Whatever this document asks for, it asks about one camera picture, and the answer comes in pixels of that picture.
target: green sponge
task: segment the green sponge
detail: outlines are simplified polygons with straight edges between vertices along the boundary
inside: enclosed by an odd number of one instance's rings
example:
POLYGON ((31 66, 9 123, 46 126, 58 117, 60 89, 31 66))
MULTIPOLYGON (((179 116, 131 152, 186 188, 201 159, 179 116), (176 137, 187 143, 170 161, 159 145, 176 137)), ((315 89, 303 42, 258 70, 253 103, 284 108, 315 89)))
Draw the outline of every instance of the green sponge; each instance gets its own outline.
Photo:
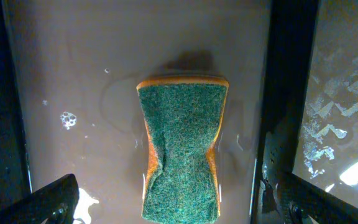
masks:
POLYGON ((175 77, 137 86, 149 136, 142 216, 212 223, 220 215, 214 144, 228 89, 221 78, 175 77))

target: scrubber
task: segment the scrubber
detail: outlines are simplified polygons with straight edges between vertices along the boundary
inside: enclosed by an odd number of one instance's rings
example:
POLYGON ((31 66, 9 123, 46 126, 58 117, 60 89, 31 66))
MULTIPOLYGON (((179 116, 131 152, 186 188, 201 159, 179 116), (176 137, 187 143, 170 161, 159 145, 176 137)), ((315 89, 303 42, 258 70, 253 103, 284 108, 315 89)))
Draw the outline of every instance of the scrubber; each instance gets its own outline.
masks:
POLYGON ((149 137, 142 217, 212 223, 220 215, 214 145, 229 84, 214 77, 154 78, 138 84, 149 137))

